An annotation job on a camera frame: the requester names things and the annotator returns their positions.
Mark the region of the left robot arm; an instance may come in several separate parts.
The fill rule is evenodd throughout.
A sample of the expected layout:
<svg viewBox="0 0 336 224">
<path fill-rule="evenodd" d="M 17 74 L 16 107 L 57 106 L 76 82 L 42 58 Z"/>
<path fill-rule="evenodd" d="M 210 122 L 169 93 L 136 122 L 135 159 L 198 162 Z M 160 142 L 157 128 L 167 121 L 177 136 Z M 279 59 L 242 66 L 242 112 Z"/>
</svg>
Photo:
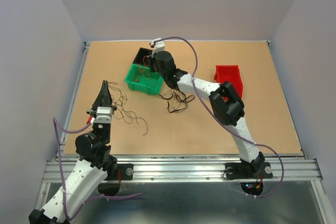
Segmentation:
<svg viewBox="0 0 336 224">
<path fill-rule="evenodd" d="M 70 223 L 98 185 L 116 175 L 117 159 L 110 155 L 109 145 L 115 111 L 112 101 L 108 81 L 104 80 L 92 108 L 87 110 L 92 130 L 75 140 L 79 155 L 75 167 L 68 178 L 61 178 L 62 186 L 49 202 L 31 212 L 30 223 Z"/>
</svg>

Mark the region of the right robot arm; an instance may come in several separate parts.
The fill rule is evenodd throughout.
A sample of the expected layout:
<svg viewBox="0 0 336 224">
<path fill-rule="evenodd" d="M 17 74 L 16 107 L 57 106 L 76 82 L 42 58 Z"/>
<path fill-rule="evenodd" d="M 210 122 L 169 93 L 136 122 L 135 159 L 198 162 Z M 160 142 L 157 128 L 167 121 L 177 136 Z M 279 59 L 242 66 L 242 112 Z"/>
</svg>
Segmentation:
<svg viewBox="0 0 336 224">
<path fill-rule="evenodd" d="M 167 51 L 145 56 L 143 61 L 150 67 L 150 71 L 157 72 L 164 79 L 169 88 L 193 94 L 201 102 L 209 101 L 211 108 L 208 110 L 232 135 L 238 148 L 241 160 L 238 170 L 244 177 L 254 177 L 261 172 L 264 155 L 249 132 L 244 103 L 230 82 L 220 84 L 193 77 L 177 68 L 172 55 Z"/>
</svg>

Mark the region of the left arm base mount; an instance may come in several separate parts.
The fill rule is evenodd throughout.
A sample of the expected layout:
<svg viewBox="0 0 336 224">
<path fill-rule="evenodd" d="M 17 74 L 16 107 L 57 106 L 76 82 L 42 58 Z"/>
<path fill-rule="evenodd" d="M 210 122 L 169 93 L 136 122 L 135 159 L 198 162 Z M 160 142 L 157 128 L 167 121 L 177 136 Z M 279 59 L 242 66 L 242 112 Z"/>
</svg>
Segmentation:
<svg viewBox="0 0 336 224">
<path fill-rule="evenodd" d="M 116 196 L 123 182 L 133 180 L 134 165 L 131 163 L 118 164 L 114 172 L 98 186 L 98 192 L 107 196 Z"/>
</svg>

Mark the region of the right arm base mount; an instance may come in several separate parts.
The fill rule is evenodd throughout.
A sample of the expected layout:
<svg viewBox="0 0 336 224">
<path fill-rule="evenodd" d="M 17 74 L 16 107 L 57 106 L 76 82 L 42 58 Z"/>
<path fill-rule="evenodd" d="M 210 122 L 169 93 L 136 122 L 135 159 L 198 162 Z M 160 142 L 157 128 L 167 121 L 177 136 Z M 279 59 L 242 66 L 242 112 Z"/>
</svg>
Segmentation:
<svg viewBox="0 0 336 224">
<path fill-rule="evenodd" d="M 273 178 L 273 173 L 269 162 L 263 163 L 256 172 L 243 163 L 226 163 L 222 178 L 227 181 L 241 180 L 243 192 L 257 197 L 263 192 L 264 179 Z"/>
</svg>

